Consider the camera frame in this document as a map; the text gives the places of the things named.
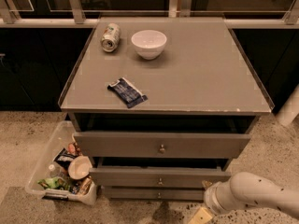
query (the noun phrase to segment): drawer knob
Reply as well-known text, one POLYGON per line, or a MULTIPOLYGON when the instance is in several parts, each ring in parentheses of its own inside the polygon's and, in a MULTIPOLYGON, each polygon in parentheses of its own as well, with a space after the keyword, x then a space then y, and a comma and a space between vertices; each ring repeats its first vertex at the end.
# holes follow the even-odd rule
POLYGON ((163 183, 163 181, 162 181, 161 178, 159 178, 158 185, 160 185, 160 186, 164 185, 164 183, 163 183))
POLYGON ((160 153, 165 153, 166 152, 166 149, 165 149, 164 145, 160 145, 159 152, 160 153))

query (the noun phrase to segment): can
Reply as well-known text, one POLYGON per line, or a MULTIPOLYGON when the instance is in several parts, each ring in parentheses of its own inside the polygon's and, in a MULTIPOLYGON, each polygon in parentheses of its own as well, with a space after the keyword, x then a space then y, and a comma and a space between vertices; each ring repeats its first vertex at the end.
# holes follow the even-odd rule
POLYGON ((109 24, 102 36, 102 48, 106 52, 112 52, 117 48, 120 42, 121 28, 115 23, 109 24))

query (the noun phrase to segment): drawer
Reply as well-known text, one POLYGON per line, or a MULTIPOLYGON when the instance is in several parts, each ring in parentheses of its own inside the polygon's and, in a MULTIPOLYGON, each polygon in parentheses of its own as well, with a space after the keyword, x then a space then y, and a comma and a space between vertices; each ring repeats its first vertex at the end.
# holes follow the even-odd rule
POLYGON ((126 189, 104 187, 102 193, 109 199, 192 202, 202 202, 204 200, 204 191, 201 189, 126 189))
POLYGON ((90 157, 237 158, 250 140, 238 133, 74 133, 90 157))
POLYGON ((218 169, 181 167, 98 166, 90 169, 99 186, 201 189, 204 180, 227 181, 231 174, 218 169))

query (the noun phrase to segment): white pipe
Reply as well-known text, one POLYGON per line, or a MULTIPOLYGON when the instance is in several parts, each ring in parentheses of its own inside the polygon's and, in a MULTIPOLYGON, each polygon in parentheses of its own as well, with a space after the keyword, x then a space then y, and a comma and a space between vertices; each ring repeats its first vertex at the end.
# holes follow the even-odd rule
POLYGON ((283 126, 288 126, 299 114, 299 85, 295 88, 287 102, 281 107, 276 118, 283 126))

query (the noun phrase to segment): dresser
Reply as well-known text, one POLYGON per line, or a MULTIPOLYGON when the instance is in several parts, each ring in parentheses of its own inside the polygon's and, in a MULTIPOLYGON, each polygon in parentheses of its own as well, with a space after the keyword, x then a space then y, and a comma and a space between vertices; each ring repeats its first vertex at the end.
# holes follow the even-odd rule
POLYGON ((198 202, 203 181, 230 178, 230 161, 273 108, 222 18, 101 18, 59 105, 105 196, 198 202), (100 41, 111 22, 121 40, 106 53, 100 41), (131 37, 141 30, 166 34, 158 58, 135 53, 131 37), (107 89, 121 77, 149 99, 127 108, 107 89))

